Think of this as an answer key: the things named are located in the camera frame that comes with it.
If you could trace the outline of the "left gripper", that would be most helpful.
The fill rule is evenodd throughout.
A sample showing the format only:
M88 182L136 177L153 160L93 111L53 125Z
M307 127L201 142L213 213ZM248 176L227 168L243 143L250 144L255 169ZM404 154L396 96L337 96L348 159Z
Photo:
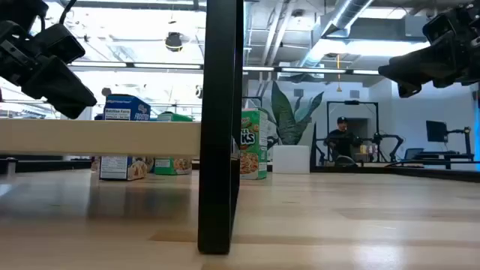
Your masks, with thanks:
M22 92L46 101L69 119L77 119L97 100L81 80L56 56L40 56L38 64L29 51L29 35L17 23L1 21L1 77L21 86Z

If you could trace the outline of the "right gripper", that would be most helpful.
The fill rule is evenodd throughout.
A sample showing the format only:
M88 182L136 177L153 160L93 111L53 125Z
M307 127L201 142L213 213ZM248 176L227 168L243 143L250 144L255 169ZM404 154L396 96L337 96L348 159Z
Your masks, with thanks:
M380 66L381 76L397 83L400 98L440 79L443 85L479 81L479 3L459 4L430 21L430 46L396 56Z

